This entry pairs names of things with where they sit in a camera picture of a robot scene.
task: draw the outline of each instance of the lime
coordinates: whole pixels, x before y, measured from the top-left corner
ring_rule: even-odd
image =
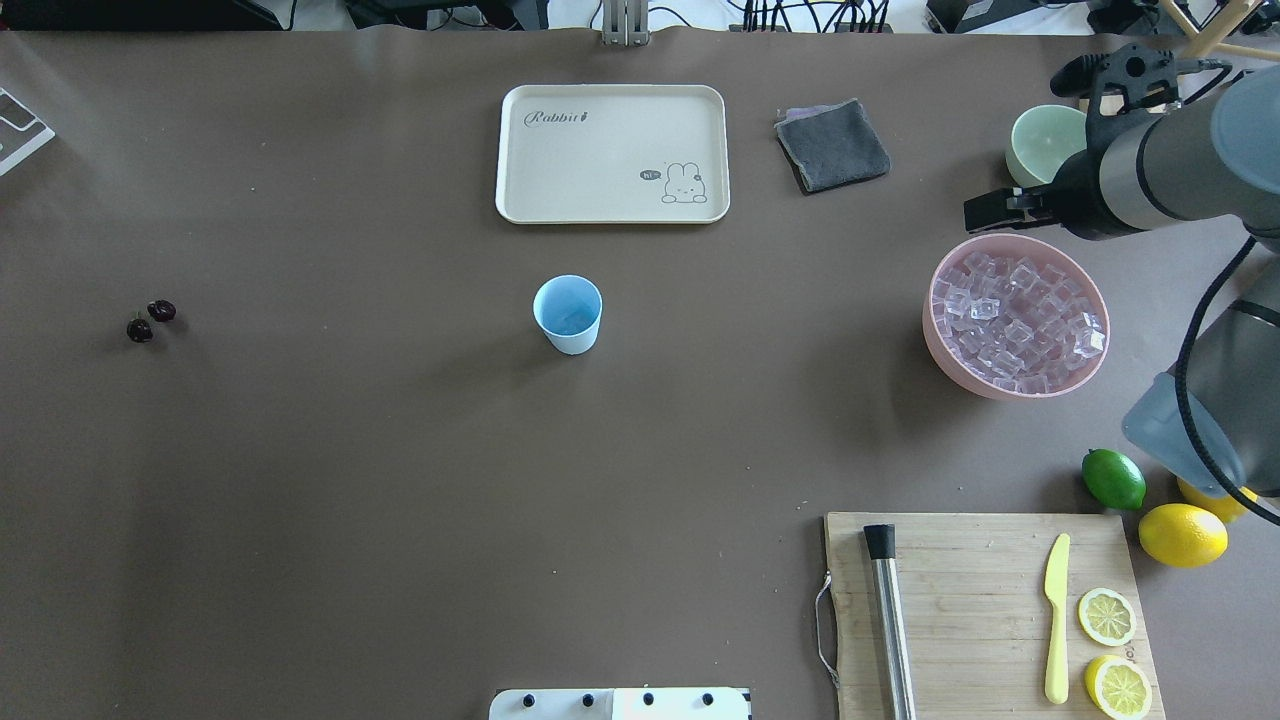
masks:
[[[1174,568],[1199,568],[1226,551],[1226,525],[1203,507],[1170,502],[1138,521],[1147,555]]]
[[[1084,688],[1093,705],[1112,720],[1139,720],[1151,712],[1151,682],[1140,667],[1119,655],[1094,657],[1084,669]]]
[[[1078,606],[1084,634],[1108,647],[1120,647],[1133,639],[1133,606],[1110,588],[1093,588],[1084,593]]]
[[[1183,500],[1194,505],[1196,507],[1203,507],[1210,512],[1217,515],[1217,519],[1224,523],[1234,523],[1240,519],[1242,515],[1247,515],[1249,509],[1240,505],[1234,497],[1210,497],[1201,492],[1198,488],[1193,487],[1187,480],[1178,478],[1178,489],[1183,491]],[[1249,488],[1240,488],[1244,497],[1257,502],[1258,493]]]
[[[1125,455],[1114,450],[1091,450],[1080,462],[1084,487],[1107,507],[1138,510],[1147,497],[1147,480],[1142,470]]]

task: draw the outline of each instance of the rabbit cartoon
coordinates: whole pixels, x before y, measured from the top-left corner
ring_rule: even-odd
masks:
[[[662,195],[663,202],[707,202],[707,186],[695,163],[684,165],[672,163],[667,167],[667,187]]]

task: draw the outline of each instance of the table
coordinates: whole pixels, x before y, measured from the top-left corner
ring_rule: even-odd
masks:
[[[0,178],[4,716],[461,719],[499,688],[650,683],[833,717],[824,512],[1093,512],[1100,446],[1176,497],[1119,421],[1234,220],[1033,233],[1115,329],[1064,398],[966,395],[919,328],[1009,124],[1103,41],[598,42],[0,33],[0,83],[59,132]],[[498,109],[534,82],[719,90],[728,215],[502,220]],[[774,113],[851,96],[893,169],[805,197]],[[566,272],[605,299],[575,359],[529,313]],[[178,320],[129,343],[156,297]],[[1170,717],[1280,707],[1277,537],[1244,519],[1194,571],[1133,547]]]

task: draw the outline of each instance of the plastic cup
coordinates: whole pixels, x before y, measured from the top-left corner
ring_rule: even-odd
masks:
[[[1019,115],[1005,147],[1014,181],[1021,187],[1053,182],[1062,163],[1084,150],[1084,118],[1066,105],[1037,105]]]
[[[534,295],[538,327],[564,355],[581,355],[595,345],[603,310],[600,291],[579,275],[552,278]]]

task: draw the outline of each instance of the cutting board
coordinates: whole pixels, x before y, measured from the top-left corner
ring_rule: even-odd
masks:
[[[1084,689],[1084,667],[1100,655],[1121,655],[1151,680],[1153,720],[1165,708],[1147,642],[1147,624],[1120,518],[1042,514],[831,512],[827,565],[836,607],[840,716],[891,719],[892,701],[881,647],[874,580],[863,527],[897,528],[897,569],[919,716],[927,720],[1105,720]],[[1064,705],[1044,698],[1050,605],[1044,564],[1059,533],[1071,536],[1066,644],[1070,692]],[[1108,587],[1137,612],[1124,647],[1084,634],[1076,603]]]

